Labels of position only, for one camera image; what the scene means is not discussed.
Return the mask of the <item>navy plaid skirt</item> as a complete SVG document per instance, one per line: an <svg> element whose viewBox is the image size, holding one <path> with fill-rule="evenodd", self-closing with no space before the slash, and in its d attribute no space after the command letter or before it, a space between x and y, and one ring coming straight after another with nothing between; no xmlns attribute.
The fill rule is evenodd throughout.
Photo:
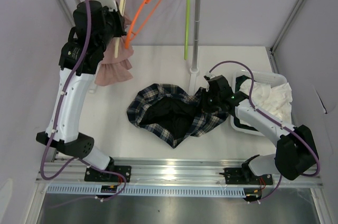
<svg viewBox="0 0 338 224"><path fill-rule="evenodd" d="M127 108L127 118L175 149L186 138L200 137L227 120L223 111L205 112L204 93L202 87L189 95L177 85L154 83L137 93Z"/></svg>

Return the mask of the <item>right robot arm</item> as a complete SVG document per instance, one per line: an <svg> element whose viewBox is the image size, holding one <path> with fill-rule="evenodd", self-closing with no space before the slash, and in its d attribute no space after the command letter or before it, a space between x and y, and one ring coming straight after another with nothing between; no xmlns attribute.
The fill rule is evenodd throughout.
<svg viewBox="0 0 338 224"><path fill-rule="evenodd" d="M202 110L206 113L225 112L244 120L261 132L275 146L270 155L253 156L243 163L241 177L246 183L254 183L265 174L280 174L288 180L300 175L320 162L311 130L302 125L296 127L284 123L267 111L254 105L250 97L241 91L233 92L224 76L206 77L208 88L202 91Z"/></svg>

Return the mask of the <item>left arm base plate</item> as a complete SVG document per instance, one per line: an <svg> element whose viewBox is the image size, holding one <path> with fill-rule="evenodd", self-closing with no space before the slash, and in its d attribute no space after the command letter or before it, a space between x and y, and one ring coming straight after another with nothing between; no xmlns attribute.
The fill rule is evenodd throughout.
<svg viewBox="0 0 338 224"><path fill-rule="evenodd" d="M116 165L115 160L110 158L105 170L99 170L96 167L86 168L84 180L86 182L130 182L132 167L128 165Z"/></svg>

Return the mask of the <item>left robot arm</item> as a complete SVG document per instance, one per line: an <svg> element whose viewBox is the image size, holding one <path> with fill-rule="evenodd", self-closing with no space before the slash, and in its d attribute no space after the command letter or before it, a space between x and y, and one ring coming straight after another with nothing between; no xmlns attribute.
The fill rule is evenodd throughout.
<svg viewBox="0 0 338 224"><path fill-rule="evenodd" d="M96 176L110 181L115 169L112 158L95 147L92 137L79 132L83 103L104 52L113 38L126 34L119 8L99 1L81 2L73 12L75 26L61 49L60 82L53 115L36 141L58 152L78 158L96 169Z"/></svg>

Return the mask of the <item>pink pleated skirt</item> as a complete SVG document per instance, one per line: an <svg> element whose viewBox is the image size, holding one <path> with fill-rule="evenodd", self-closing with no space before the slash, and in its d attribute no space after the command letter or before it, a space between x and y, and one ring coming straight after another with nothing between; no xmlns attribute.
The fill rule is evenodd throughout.
<svg viewBox="0 0 338 224"><path fill-rule="evenodd" d="M129 58L134 54L134 50L131 45L128 49L125 48L126 37L114 38L107 45L96 74L96 85L108 86L133 78L129 72L132 68Z"/></svg>

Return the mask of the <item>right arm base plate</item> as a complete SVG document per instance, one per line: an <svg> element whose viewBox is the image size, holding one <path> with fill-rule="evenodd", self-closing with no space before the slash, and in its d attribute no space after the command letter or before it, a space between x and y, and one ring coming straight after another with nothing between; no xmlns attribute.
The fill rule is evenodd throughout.
<svg viewBox="0 0 338 224"><path fill-rule="evenodd" d="M249 168L249 163L257 158L255 155L244 161L241 167L226 167L223 172L219 173L229 185L273 185L273 177L271 174L256 176Z"/></svg>

